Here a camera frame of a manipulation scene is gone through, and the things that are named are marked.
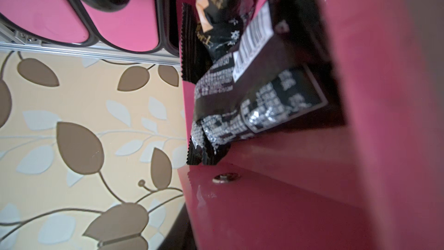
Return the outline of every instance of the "pink surface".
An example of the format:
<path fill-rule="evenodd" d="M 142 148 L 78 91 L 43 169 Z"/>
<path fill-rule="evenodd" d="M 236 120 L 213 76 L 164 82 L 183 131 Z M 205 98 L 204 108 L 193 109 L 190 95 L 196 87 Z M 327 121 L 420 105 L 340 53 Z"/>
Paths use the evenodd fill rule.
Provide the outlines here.
<path fill-rule="evenodd" d="M 364 208 L 353 141 L 348 127 L 266 134 L 233 143 L 222 162 Z"/>
<path fill-rule="evenodd" d="M 194 112 L 194 84 L 188 81 L 182 81 L 183 101 L 185 104 L 185 121 L 186 121 L 186 139 L 190 141 L 191 123 L 193 122 Z"/>
<path fill-rule="evenodd" d="M 36 35 L 82 43 L 89 33 L 67 0 L 0 0 L 0 13 Z"/>
<path fill-rule="evenodd" d="M 322 9 L 350 128 L 280 133 L 238 142 L 216 167 L 179 170 L 197 241 L 208 249 L 219 245 L 256 248 L 257 240 L 269 249 L 297 248 L 290 235 L 280 237 L 273 232 L 304 234 L 297 223 L 286 225 L 287 218 L 294 219 L 304 210 L 297 208 L 296 201 L 286 207 L 290 191 L 304 198 L 312 195 L 298 186 L 367 207 L 381 249 L 442 249 L 444 124 L 437 115 L 437 96 L 403 0 L 324 0 Z M 192 86 L 184 87 L 188 113 L 194 108 L 193 93 Z M 186 119 L 189 130 L 191 117 Z M 241 172 L 248 179 L 213 185 L 211 178 L 224 171 Z M 325 209 L 333 206 L 330 203 Z M 276 215 L 274 207 L 285 215 Z M 315 227 L 323 225 L 316 214 L 306 213 Z M 352 213 L 352 209 L 345 212 L 346 216 Z M 347 226 L 326 225 L 330 231 L 342 228 L 347 232 Z M 313 236 L 323 236 L 322 230 L 310 230 Z M 311 239 L 304 234 L 298 242 Z"/>
<path fill-rule="evenodd" d="M 103 12 L 83 4 L 99 33 L 125 50 L 146 52 L 159 44 L 155 0 L 130 0 L 116 12 Z"/>
<path fill-rule="evenodd" d="M 384 249 L 442 249 L 444 125 L 404 0 L 324 0 Z"/>
<path fill-rule="evenodd" d="M 214 176 L 241 178 L 214 184 Z M 362 209 L 221 163 L 179 169 L 199 249 L 374 249 Z"/>

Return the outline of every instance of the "beige wall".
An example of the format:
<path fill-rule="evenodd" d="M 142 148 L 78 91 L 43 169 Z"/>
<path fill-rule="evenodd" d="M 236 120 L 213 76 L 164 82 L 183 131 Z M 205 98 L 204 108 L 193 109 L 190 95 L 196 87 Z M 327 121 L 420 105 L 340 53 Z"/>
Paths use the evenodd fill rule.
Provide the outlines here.
<path fill-rule="evenodd" d="M 1 62 L 6 55 L 0 52 Z M 124 92 L 117 88 L 122 74 L 131 65 L 59 55 L 22 55 L 26 62 L 19 65 L 20 58 L 13 53 L 3 73 L 12 109 L 0 127 L 0 223 L 23 221 L 57 209 L 106 211 L 120 204 L 106 189 L 98 170 L 110 189 L 125 202 L 135 202 L 148 193 L 138 186 L 140 180 L 145 180 L 149 189 L 156 190 L 152 175 L 157 183 L 165 184 L 166 181 L 168 185 L 171 168 L 169 187 L 181 188 L 176 168 L 185 164 L 187 143 L 182 84 L 175 81 L 175 72 L 161 68 L 161 71 L 166 70 L 161 73 L 164 81 L 155 65 L 148 71 L 146 85 Z M 27 58 L 37 59 L 47 67 Z M 149 68 L 151 64 L 136 66 Z M 119 87 L 131 90 L 131 87 L 141 86 L 146 75 L 129 73 L 127 79 L 122 77 Z M 0 110 L 0 117 L 5 117 L 8 99 L 4 91 L 0 92 Z M 86 129 L 77 134 L 68 128 L 56 128 L 58 121 L 81 125 L 93 134 L 84 131 Z M 153 164 L 151 172 L 153 146 L 163 152 L 154 151 L 159 155 L 152 157 L 157 164 Z M 59 147 L 64 147 L 63 157 Z M 169 157 L 171 165 L 162 159 L 162 153 Z M 101 157 L 104 158 L 102 166 L 100 162 L 97 165 Z M 97 172 L 77 174 L 67 164 L 78 172 L 95 166 Z M 149 210 L 150 206 L 178 195 L 180 191 L 166 189 L 146 197 L 139 204 Z M 119 211 L 114 207 L 114 214 L 102 215 L 79 210 L 54 213 L 23 225 L 0 244 L 0 250 L 9 247 L 17 250 L 96 249 L 99 239 L 82 234 L 98 216 L 107 224 L 98 224 L 95 228 L 99 230 L 93 233 L 102 231 L 119 238 L 142 229 L 142 237 L 151 244 L 149 249 L 155 249 L 168 234 L 183 203 L 183 197 L 179 197 L 156 209 L 145 228 L 145 211 L 138 214 L 130 208 Z M 0 226 L 0 237 L 16 226 Z M 136 247 L 139 242 L 131 240 L 124 243 L 134 245 L 134 249 L 144 247 L 143 243 Z"/>

